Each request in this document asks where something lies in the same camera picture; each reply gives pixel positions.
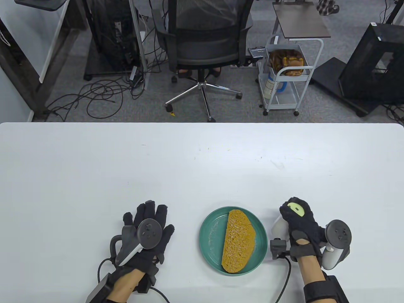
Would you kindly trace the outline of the person's left hand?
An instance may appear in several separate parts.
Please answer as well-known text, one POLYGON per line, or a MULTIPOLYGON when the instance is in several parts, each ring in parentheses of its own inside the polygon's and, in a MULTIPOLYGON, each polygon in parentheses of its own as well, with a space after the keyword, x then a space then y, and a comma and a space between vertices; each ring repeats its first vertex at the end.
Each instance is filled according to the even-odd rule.
POLYGON ((166 205, 158 205, 156 207, 154 201, 148 200, 137 207, 137 212, 134 217, 131 212, 127 212, 123 215, 125 226, 138 228, 140 223, 146 218, 152 218, 163 228, 163 235, 160 242, 150 250, 143 249, 141 252, 136 253, 134 257, 126 263, 128 267, 140 270, 145 274, 150 274, 152 267, 155 266, 156 263, 162 264, 164 262, 164 253, 167 244, 175 231, 172 224, 166 225, 167 210, 166 205))

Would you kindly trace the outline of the person's right hand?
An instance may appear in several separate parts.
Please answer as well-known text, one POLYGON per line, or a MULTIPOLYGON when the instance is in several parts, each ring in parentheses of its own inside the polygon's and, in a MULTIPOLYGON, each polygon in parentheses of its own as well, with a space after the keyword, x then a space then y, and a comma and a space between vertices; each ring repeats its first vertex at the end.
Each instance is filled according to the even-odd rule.
POLYGON ((290 258, 315 256, 322 264, 320 246, 326 242, 325 228, 315 221, 309 204, 297 197, 291 197, 279 208, 283 219, 288 223, 290 258))

